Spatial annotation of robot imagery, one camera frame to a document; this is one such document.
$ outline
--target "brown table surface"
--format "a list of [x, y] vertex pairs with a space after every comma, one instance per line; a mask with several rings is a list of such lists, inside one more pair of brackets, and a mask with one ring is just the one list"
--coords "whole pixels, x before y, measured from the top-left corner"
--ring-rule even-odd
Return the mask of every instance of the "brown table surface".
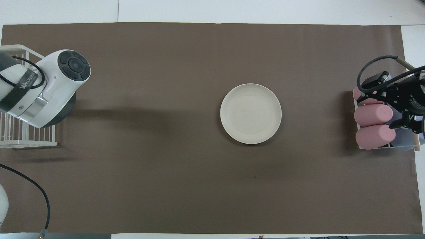
[[[403, 57], [400, 26], [202, 23], [10, 25], [2, 45], [83, 54], [92, 68], [57, 148], [0, 150], [39, 182], [63, 233], [422, 233], [414, 152], [365, 151], [350, 90], [369, 60]], [[402, 69], [391, 61], [368, 75]], [[219, 109], [268, 87], [282, 123], [249, 146]], [[38, 231], [37, 189], [1, 171], [3, 232]]]

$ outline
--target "black cable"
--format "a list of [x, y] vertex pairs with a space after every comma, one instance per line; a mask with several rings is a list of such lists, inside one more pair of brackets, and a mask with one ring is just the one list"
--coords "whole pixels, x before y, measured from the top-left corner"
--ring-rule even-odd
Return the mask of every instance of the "black cable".
[[[41, 82], [38, 85], [32, 86], [30, 89], [38, 88], [38, 87], [40, 87], [40, 86], [42, 86], [44, 84], [44, 82], [45, 82], [46, 79], [45, 79], [45, 76], [44, 76], [44, 72], [41, 70], [40, 67], [38, 67], [36, 64], [32, 63], [30, 60], [27, 60], [25, 58], [16, 57], [16, 56], [11, 56], [11, 57], [13, 57], [15, 59], [19, 59], [19, 60], [25, 61], [25, 62], [28, 62], [30, 65], [34, 66], [40, 72], [40, 74], [41, 74]], [[2, 76], [1, 74], [0, 74], [0, 79], [2, 79], [4, 82], [8, 83], [9, 85], [11, 85], [13, 87], [16, 86], [15, 83], [13, 83], [10, 80], [6, 79], [6, 77]]]
[[372, 87], [372, 88], [368, 88], [368, 89], [365, 89], [365, 88], [363, 88], [362, 87], [362, 85], [361, 85], [361, 83], [360, 83], [360, 78], [361, 78], [361, 76], [362, 76], [362, 74], [363, 74], [363, 72], [366, 70], [366, 68], [368, 68], [371, 64], [373, 64], [373, 63], [375, 63], [375, 62], [377, 62], [377, 61], [379, 61], [379, 60], [382, 60], [382, 59], [397, 59], [398, 57], [396, 57], [396, 56], [381, 56], [381, 57], [378, 57], [378, 58], [375, 58], [375, 59], [373, 59], [373, 60], [371, 60], [371, 61], [369, 61], [364, 67], [363, 67], [363, 69], [361, 69], [360, 70], [360, 72], [359, 72], [359, 75], [357, 76], [357, 87], [359, 88], [359, 90], [361, 91], [361, 92], [364, 92], [364, 93], [370, 93], [370, 92], [374, 92], [374, 91], [378, 91], [378, 90], [380, 90], [380, 89], [382, 89], [382, 88], [384, 88], [384, 87], [386, 87], [387, 85], [389, 85], [389, 84], [391, 84], [391, 83], [393, 83], [393, 82], [396, 82], [396, 81], [398, 81], [398, 80], [400, 80], [401, 78], [403, 78], [403, 77], [406, 77], [406, 76], [408, 76], [408, 75], [410, 75], [410, 74], [414, 74], [414, 73], [417, 73], [417, 72], [420, 72], [420, 71], [423, 71], [423, 70], [425, 70], [425, 65], [424, 66], [421, 66], [421, 67], [418, 67], [418, 68], [415, 68], [415, 69], [413, 69], [413, 70], [410, 70], [410, 71], [408, 71], [408, 72], [405, 72], [405, 73], [403, 73], [403, 74], [400, 74], [400, 75], [398, 75], [398, 76], [396, 76], [396, 77], [394, 77], [394, 78], [392, 78], [391, 80], [389, 80], [389, 81], [387, 81], [387, 82], [385, 82], [385, 83], [382, 83], [382, 84], [380, 84], [380, 85], [378, 85], [378, 86], [375, 86], [375, 87]]
[[46, 225], [44, 226], [44, 228], [45, 228], [45, 229], [47, 229], [47, 227], [49, 226], [49, 222], [50, 222], [50, 203], [49, 203], [49, 199], [47, 198], [47, 194], [46, 194], [46, 192], [43, 190], [43, 188], [42, 188], [40, 185], [38, 185], [38, 183], [36, 183], [34, 180], [32, 180], [32, 179], [30, 179], [29, 177], [25, 176], [25, 175], [24, 175], [23, 173], [21, 173], [21, 172], [18, 172], [18, 171], [16, 171], [16, 170], [12, 169], [12, 168], [9, 168], [8, 166], [3, 165], [3, 164], [1, 164], [1, 163], [0, 163], [0, 167], [4, 168], [4, 169], [6, 169], [6, 170], [9, 170], [9, 171], [11, 171], [11, 172], [13, 172], [13, 173], [15, 173], [15, 174], [17, 174], [17, 175], [19, 175], [19, 176], [23, 177], [24, 179], [28, 180], [30, 183], [34, 184], [34, 185], [35, 185], [38, 189], [40, 189], [41, 193], [42, 193], [42, 194], [43, 194], [43, 196], [44, 196], [44, 199], [46, 200], [46, 206], [47, 206], [47, 219], [46, 219]]

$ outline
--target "round button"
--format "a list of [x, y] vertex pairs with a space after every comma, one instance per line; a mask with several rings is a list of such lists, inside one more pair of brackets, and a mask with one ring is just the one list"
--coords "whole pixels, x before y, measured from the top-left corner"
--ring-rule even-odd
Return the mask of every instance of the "round button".
[[84, 63], [78, 58], [71, 58], [68, 61], [68, 66], [74, 72], [82, 72], [84, 70]]

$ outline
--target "black strap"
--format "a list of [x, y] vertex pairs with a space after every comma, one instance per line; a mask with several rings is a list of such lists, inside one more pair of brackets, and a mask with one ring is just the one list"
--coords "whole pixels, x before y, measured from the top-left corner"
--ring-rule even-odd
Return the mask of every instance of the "black strap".
[[37, 77], [38, 74], [27, 69], [16, 86], [0, 101], [0, 111], [3, 113], [9, 112], [30, 90]]

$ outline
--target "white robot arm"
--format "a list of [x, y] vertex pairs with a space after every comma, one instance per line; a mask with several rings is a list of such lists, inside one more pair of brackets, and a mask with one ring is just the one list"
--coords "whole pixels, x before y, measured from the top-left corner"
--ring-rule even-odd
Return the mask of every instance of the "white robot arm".
[[59, 123], [73, 108], [75, 91], [90, 77], [87, 60], [76, 51], [60, 50], [26, 69], [14, 58], [0, 51], [0, 111], [37, 128]]

